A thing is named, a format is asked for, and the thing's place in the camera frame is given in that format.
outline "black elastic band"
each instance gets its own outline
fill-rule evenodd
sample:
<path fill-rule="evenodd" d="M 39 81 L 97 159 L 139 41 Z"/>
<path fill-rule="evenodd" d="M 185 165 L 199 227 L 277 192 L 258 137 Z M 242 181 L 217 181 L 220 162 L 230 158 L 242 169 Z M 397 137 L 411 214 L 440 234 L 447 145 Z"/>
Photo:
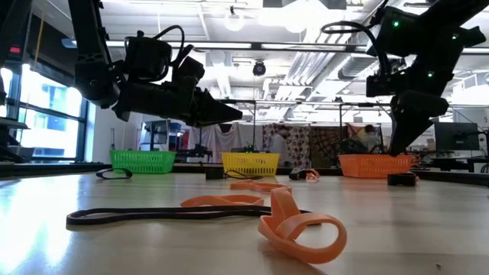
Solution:
<path fill-rule="evenodd" d="M 103 225 L 111 222 L 139 219 L 210 219 L 231 216 L 260 217 L 271 215 L 271 208 L 259 205 L 199 206 L 176 208 L 89 209 L 79 210 L 66 217 L 66 225 Z"/>
<path fill-rule="evenodd" d="M 125 173 L 125 176 L 115 176 L 115 177 L 107 177 L 104 176 L 104 173 L 114 172 L 116 170 L 120 170 Z M 132 173 L 128 169 L 125 168 L 108 168 L 104 170 L 100 170 L 96 173 L 97 177 L 102 178 L 104 180 L 126 180 L 132 178 Z"/>
<path fill-rule="evenodd" d="M 390 186 L 416 186 L 415 173 L 397 173 L 387 175 L 387 185 Z"/>

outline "white ceiling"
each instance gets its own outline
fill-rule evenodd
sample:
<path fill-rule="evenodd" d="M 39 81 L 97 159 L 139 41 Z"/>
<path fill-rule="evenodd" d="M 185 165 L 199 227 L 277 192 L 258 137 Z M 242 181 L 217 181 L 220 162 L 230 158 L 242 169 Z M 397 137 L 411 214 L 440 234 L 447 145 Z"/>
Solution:
<path fill-rule="evenodd" d="M 288 31 L 291 26 L 302 24 L 304 21 L 308 21 L 310 18 L 315 18 L 314 22 L 321 22 L 321 24 L 337 21 L 339 19 L 355 19 L 360 21 L 365 18 L 369 11 L 373 10 L 381 0 L 365 0 L 363 1 L 364 7 L 361 10 L 355 9 L 354 11 L 349 9 L 348 11 L 323 11 L 322 6 L 314 6 L 312 11 L 303 11 L 302 6 L 297 4 L 293 7 L 290 16 L 274 18 L 270 11 L 275 9 L 262 8 L 262 0 L 238 0 L 232 1 L 236 7 L 235 12 L 237 15 L 242 15 L 243 27 L 240 31 L 230 31 L 226 27 L 225 16 L 229 13 L 229 3 L 222 5 L 211 5 L 211 3 L 195 3 L 188 5 L 178 0 L 164 1 L 164 4 L 142 4 L 147 3 L 145 0 L 128 0 L 131 4 L 124 3 L 125 0 L 110 0 L 104 2 L 105 9 L 101 10 L 102 22 L 106 28 L 111 40 L 122 40 L 127 36 L 134 36 L 136 31 L 144 31 L 147 36 L 154 36 L 160 30 L 169 27 L 172 24 L 179 24 L 186 32 L 187 40 L 210 40 L 210 41 L 267 41 L 267 42 L 314 42 L 319 36 L 317 28 L 312 26 L 307 28 L 307 31 L 302 33 L 293 33 Z M 318 0 L 300 0 L 303 2 L 309 2 L 311 7 L 319 3 Z M 393 5 L 402 5 L 404 1 L 393 0 Z M 44 0 L 34 0 L 33 11 L 37 16 L 41 16 Z M 420 13 L 423 12 L 422 8 L 410 8 L 410 12 Z M 59 31 L 63 32 L 66 36 L 74 38 L 73 26 L 70 20 L 70 9 L 67 0 L 47 0 L 46 16 L 47 23 L 56 27 Z M 232 18 L 231 22 L 236 23 L 238 19 Z M 264 24 L 277 24 L 276 26 L 264 25 Z M 481 30 L 489 36 L 489 12 L 483 12 L 470 20 L 465 27 L 471 28 L 473 26 L 480 26 Z M 180 33 L 177 31 L 171 31 L 164 36 L 165 40 L 179 40 Z M 325 41 L 325 37 L 321 36 L 319 42 Z M 124 51 L 121 49 L 111 48 L 111 54 L 115 59 L 124 58 Z M 270 77 L 284 77 L 291 72 L 291 67 L 299 60 L 304 60 L 308 57 L 308 62 L 304 63 L 304 66 L 312 66 L 315 59 L 319 58 L 319 55 L 302 55 L 300 53 L 291 52 L 260 52 L 260 51 L 244 51 L 233 50 L 229 51 L 232 59 L 240 60 L 234 62 L 233 66 L 227 67 L 225 74 L 227 75 L 227 81 L 232 88 L 232 96 L 237 99 L 249 99 L 256 97 L 255 88 L 258 91 L 262 90 L 264 80 Z M 198 57 L 198 60 L 205 60 L 204 53 L 193 53 L 193 56 Z M 264 60 L 267 67 L 267 74 L 262 77 L 253 76 L 251 71 L 255 60 Z M 327 63 L 326 66 L 320 68 L 321 70 L 328 69 L 331 66 Z M 466 70 L 489 70 L 489 57 L 469 57 L 465 56 L 459 60 L 456 67 L 458 71 Z M 200 85 L 206 88 L 218 89 L 221 82 L 217 82 L 219 75 L 223 74 L 222 70 L 216 71 L 213 68 L 207 68 L 205 78 L 201 81 Z M 312 70 L 305 70 L 303 72 L 313 73 Z M 349 95 L 362 95 L 364 94 L 365 84 L 364 82 L 353 82 L 344 86 L 349 91 Z M 300 92 L 294 92 L 292 88 L 285 90 L 284 98 L 286 95 L 294 94 L 302 95 Z M 342 89 L 334 91 L 332 95 L 339 93 Z M 358 101 L 364 100 L 363 97 L 358 98 Z M 316 108 L 295 108 L 293 111 L 297 114 L 297 117 L 303 116 L 304 113 L 309 113 L 309 118 L 318 118 L 321 115 L 328 115 L 326 111 L 317 111 Z M 263 110 L 261 116 L 263 119 L 275 117 L 276 114 L 285 113 L 287 108 L 271 108 L 270 110 Z"/>

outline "ceiling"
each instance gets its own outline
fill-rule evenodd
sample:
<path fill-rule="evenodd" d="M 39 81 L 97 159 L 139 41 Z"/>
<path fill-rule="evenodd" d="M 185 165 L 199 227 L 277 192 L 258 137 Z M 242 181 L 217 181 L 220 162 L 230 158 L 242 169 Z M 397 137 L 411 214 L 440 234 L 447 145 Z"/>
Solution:
<path fill-rule="evenodd" d="M 104 1 L 105 8 L 101 10 L 101 14 L 102 23 L 113 41 L 134 36 L 139 30 L 147 36 L 154 36 L 172 24 L 178 24 L 185 30 L 186 40 L 191 41 L 357 44 L 360 40 L 351 39 L 349 34 L 320 34 L 318 27 L 338 20 L 361 22 L 380 2 L 381 0 L 348 0 L 349 6 L 346 11 L 331 11 L 319 0 L 297 0 L 285 8 L 263 8 L 263 0 L 108 0 Z M 40 17 L 44 3 L 47 3 L 45 21 L 66 36 L 75 39 L 68 1 L 34 0 L 33 13 Z M 391 0 L 389 5 L 403 7 L 404 3 L 405 1 Z M 234 16 L 230 15 L 230 5 L 234 6 Z M 403 9 L 414 13 L 426 10 Z M 489 35 L 489 12 L 481 12 L 464 27 L 471 28 L 477 25 Z M 171 31 L 164 39 L 180 40 L 180 33 Z M 489 47 L 489 42 L 482 46 Z M 123 59 L 125 56 L 121 48 L 111 47 L 110 51 L 115 60 Z M 363 73 L 354 82 L 350 82 L 338 79 L 338 70 L 352 57 L 346 53 L 226 50 L 224 68 L 218 68 L 209 61 L 209 53 L 210 50 L 194 52 L 191 56 L 206 65 L 206 75 L 199 85 L 209 89 L 217 98 L 228 96 L 233 99 L 331 102 L 336 96 L 341 96 L 344 102 L 390 100 L 364 97 L 364 78 L 375 67 L 373 59 L 367 60 L 368 66 L 364 68 Z M 264 61 L 267 67 L 264 76 L 253 76 L 255 60 Z M 470 76 L 471 72 L 486 70 L 489 71 L 489 57 L 463 56 L 455 68 L 455 74 L 463 77 L 451 84 Z M 450 96 L 451 91 L 452 87 L 448 86 L 445 95 Z M 250 114 L 243 105 L 238 108 L 246 115 Z M 262 120 L 338 120 L 337 111 L 333 113 L 314 105 L 260 105 L 258 109 L 257 119 Z M 367 113 L 361 115 L 369 119 L 372 117 Z"/>

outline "orange elastic loop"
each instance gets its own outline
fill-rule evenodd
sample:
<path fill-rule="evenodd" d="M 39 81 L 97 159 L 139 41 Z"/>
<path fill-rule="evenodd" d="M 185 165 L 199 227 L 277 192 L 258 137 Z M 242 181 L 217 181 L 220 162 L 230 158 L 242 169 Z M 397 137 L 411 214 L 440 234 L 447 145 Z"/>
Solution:
<path fill-rule="evenodd" d="M 258 231 L 278 250 L 306 263 L 323 264 L 336 259 L 345 249 L 347 241 L 345 226 L 337 218 L 320 213 L 281 215 L 285 212 L 291 214 L 290 209 L 295 209 L 294 207 L 296 208 L 295 202 L 285 189 L 274 189 L 272 191 L 272 216 L 260 217 Z M 294 241 L 307 225 L 319 223 L 331 223 L 336 226 L 338 237 L 333 244 L 323 248 L 311 248 Z"/>
<path fill-rule="evenodd" d="M 307 179 L 308 180 L 318 180 L 320 178 L 318 171 L 314 169 L 309 169 L 307 173 Z"/>
<path fill-rule="evenodd" d="M 231 189 L 249 189 L 253 191 L 258 191 L 262 193 L 270 193 L 272 189 L 286 187 L 289 192 L 292 192 L 292 188 L 279 183 L 259 183 L 256 181 L 245 181 L 231 183 Z"/>
<path fill-rule="evenodd" d="M 180 203 L 182 207 L 196 207 L 204 205 L 263 205 L 264 200 L 250 195 L 228 195 L 228 196 L 197 196 Z"/>

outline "patterned fabric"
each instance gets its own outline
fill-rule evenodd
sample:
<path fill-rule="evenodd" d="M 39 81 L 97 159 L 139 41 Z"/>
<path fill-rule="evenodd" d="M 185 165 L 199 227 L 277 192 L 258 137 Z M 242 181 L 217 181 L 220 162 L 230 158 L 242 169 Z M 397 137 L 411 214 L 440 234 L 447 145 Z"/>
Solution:
<path fill-rule="evenodd" d="M 272 137 L 280 130 L 287 130 L 287 161 L 294 167 L 309 168 L 309 132 L 310 127 L 286 127 L 283 125 L 265 125 L 263 127 L 263 147 L 270 150 Z"/>
<path fill-rule="evenodd" d="M 339 127 L 312 127 L 309 136 L 313 168 L 334 166 L 339 152 Z"/>

